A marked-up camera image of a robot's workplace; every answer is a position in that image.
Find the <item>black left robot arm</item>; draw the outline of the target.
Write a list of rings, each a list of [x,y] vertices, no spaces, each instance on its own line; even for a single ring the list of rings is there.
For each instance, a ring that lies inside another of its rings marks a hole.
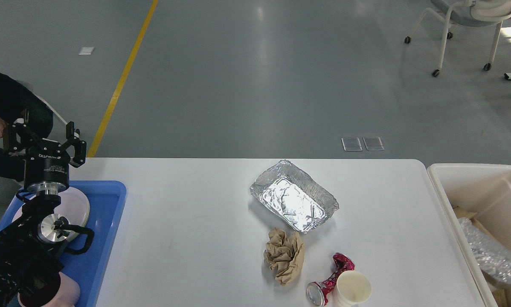
[[[94,239],[92,229],[54,212],[62,202],[59,193],[70,187],[70,166],[85,162],[86,142],[73,122],[66,125],[63,143],[40,137],[30,125],[26,111],[5,138],[6,153],[24,151],[25,178],[16,193],[22,214],[0,231],[0,307],[14,295],[34,297],[55,285],[64,267],[59,256],[86,253]]]

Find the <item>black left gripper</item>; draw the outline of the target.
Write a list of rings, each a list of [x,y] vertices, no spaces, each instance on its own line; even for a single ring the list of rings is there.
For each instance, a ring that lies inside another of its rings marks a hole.
[[[85,163],[87,143],[73,121],[66,125],[66,141],[61,144],[37,134],[29,117],[25,112],[4,130],[4,152],[25,159],[26,191],[59,194],[70,188],[70,165],[78,168]],[[73,157],[67,152],[71,146]]]

